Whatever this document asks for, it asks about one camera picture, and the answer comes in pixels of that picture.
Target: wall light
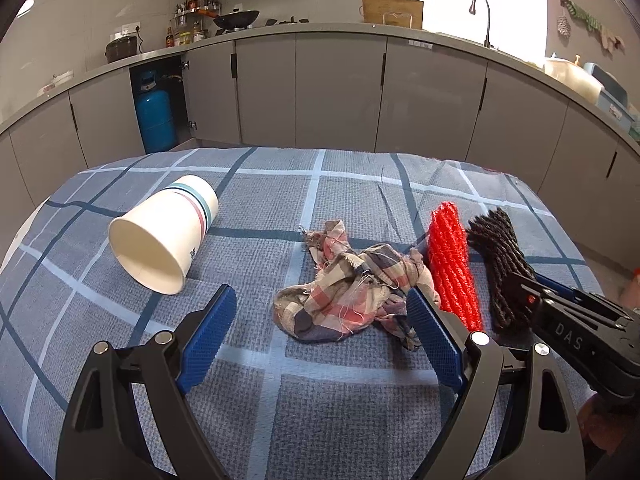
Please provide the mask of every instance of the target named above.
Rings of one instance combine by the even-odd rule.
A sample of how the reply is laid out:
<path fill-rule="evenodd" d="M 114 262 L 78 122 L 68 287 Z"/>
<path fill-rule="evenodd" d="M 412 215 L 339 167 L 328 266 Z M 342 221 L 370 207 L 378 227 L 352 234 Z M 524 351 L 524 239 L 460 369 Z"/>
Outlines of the wall light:
<path fill-rule="evenodd" d="M 18 15 L 16 16 L 16 18 L 20 18 L 20 16 L 29 12 L 31 10 L 31 7 L 33 7 L 33 0 L 27 0 L 26 2 L 24 2 L 22 4 L 22 7 L 20 7 L 20 10 L 18 11 Z"/>

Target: wooden cutting board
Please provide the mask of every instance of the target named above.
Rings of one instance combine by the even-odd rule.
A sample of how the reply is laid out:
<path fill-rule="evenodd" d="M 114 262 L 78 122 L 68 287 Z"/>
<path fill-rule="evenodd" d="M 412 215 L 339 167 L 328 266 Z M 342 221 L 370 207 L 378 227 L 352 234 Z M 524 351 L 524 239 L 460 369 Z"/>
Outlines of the wooden cutting board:
<path fill-rule="evenodd" d="M 365 23 L 421 29 L 423 9 L 420 0 L 362 0 Z"/>

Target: wall decoration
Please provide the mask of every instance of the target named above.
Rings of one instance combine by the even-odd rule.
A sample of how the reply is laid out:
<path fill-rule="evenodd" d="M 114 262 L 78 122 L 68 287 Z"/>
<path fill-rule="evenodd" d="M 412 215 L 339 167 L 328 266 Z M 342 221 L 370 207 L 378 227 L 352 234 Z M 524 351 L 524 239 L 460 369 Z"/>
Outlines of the wall decoration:
<path fill-rule="evenodd" d="M 562 9 L 562 16 L 558 18 L 558 34 L 564 38 L 571 36 L 571 23 L 569 23 L 569 19 L 564 15 L 564 9 Z"/>
<path fill-rule="evenodd" d="M 560 0 L 560 5 L 565 7 L 573 18 L 584 22 L 589 32 L 593 32 L 594 30 L 596 30 L 600 34 L 600 44 L 602 45 L 604 50 L 607 50 L 610 54 L 613 54 L 614 48 L 621 48 L 624 50 L 625 42 L 622 41 L 622 38 L 620 38 L 620 36 L 618 36 L 617 34 L 611 32 L 607 27 L 601 24 L 586 10 L 579 7 L 571 0 Z M 558 32 L 565 36 L 565 34 L 560 31 L 560 20 L 562 20 L 563 17 L 564 11 L 562 12 L 562 17 L 558 18 Z"/>

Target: countertop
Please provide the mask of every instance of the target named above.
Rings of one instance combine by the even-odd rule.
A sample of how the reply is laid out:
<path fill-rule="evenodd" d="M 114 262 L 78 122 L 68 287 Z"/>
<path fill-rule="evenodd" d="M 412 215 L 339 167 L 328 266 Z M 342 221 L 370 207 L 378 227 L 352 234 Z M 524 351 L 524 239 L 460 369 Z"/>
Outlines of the countertop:
<path fill-rule="evenodd" d="M 202 40 L 197 43 L 191 43 L 183 46 L 174 46 L 171 48 L 163 48 L 161 50 L 145 52 L 144 54 L 138 54 L 137 56 L 127 57 L 125 59 L 121 59 L 120 61 L 109 63 L 95 70 L 91 70 L 90 72 L 85 72 L 81 75 L 78 75 L 70 81 L 55 87 L 51 92 L 35 98 L 33 101 L 24 105 L 20 110 L 18 110 L 7 120 L 0 123 L 0 136 L 2 135 L 2 132 L 7 131 L 7 129 L 12 126 L 12 124 L 16 123 L 26 114 L 28 114 L 41 104 L 45 103 L 49 99 L 69 90 L 70 88 L 73 88 L 74 86 L 89 81 L 89 79 L 100 77 L 101 75 L 112 72 L 113 70 L 143 64 L 145 62 L 155 59 L 161 59 L 163 57 L 178 56 L 194 48 L 201 48 L 203 46 L 215 43 L 223 43 L 224 41 L 242 40 L 243 38 L 255 38 L 257 36 L 287 34 L 292 32 L 350 32 L 359 34 L 377 34 L 380 36 L 391 36 L 395 38 L 405 38 L 408 40 L 425 41 L 428 43 L 461 50 L 463 52 L 468 52 L 470 54 L 474 54 L 475 56 L 484 57 L 485 59 L 493 61 L 497 64 L 501 64 L 513 70 L 517 70 L 518 72 L 527 75 L 541 82 L 542 84 L 547 85 L 549 88 L 552 88 L 553 90 L 565 95 L 567 98 L 571 99 L 571 101 L 580 105 L 594 117 L 599 119 L 603 124 L 608 126 L 609 129 L 611 129 L 622 140 L 624 140 L 631 147 L 631 149 L 634 150 L 638 154 L 638 156 L 640 156 L 640 145 L 638 145 L 638 143 L 635 142 L 635 140 L 633 140 L 628 133 L 622 131 L 614 122 L 613 118 L 610 118 L 607 113 L 592 105 L 581 95 L 577 94 L 569 87 L 563 85 L 561 82 L 556 81 L 552 77 L 546 75 L 544 72 L 542 72 L 542 70 L 538 70 L 531 65 L 524 63 L 522 60 L 516 57 L 505 54 L 504 52 L 500 52 L 499 50 L 485 48 L 479 43 L 462 40 L 461 38 L 448 36 L 447 34 L 435 34 L 432 32 L 427 32 L 426 30 L 393 27 L 390 25 L 371 25 L 369 23 L 289 23 L 286 25 L 273 25 L 272 27 L 257 27 L 251 28 L 250 30 L 241 30 L 239 32 L 223 34 L 222 36 L 209 38 L 208 40 Z"/>

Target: plaid blanket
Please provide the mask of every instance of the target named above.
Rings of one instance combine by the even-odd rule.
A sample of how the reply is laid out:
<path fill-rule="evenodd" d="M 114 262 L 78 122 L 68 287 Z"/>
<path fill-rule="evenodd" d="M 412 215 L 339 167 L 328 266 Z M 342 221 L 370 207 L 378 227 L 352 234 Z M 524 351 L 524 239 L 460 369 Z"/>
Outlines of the plaid blanket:
<path fill-rule="evenodd" d="M 108 248 L 115 216 L 185 174 L 220 199 L 176 296 L 137 284 Z M 303 344 L 273 323 L 273 298 L 316 273 L 300 226 L 341 218 L 356 251 L 379 243 L 407 254 L 443 200 L 468 220 L 501 206 L 533 268 L 599 292 L 584 259 L 522 182 L 469 164 L 414 155 L 275 148 L 158 153 L 83 171 L 52 195 L 0 274 L 0 404 L 27 448 L 54 474 L 68 400 L 92 345 L 145 342 L 202 308 L 221 283 L 238 315 L 205 381 L 188 401 L 235 480 L 401 479 L 423 459 L 453 397 L 423 351 L 409 352 L 376 324 L 340 342 Z M 486 327 L 484 263 L 470 253 Z M 501 343 L 529 345 L 533 338 Z M 574 403 L 590 394 L 561 363 Z M 508 388 L 471 470 L 488 461 Z M 144 388 L 141 424 L 156 465 L 172 467 Z"/>

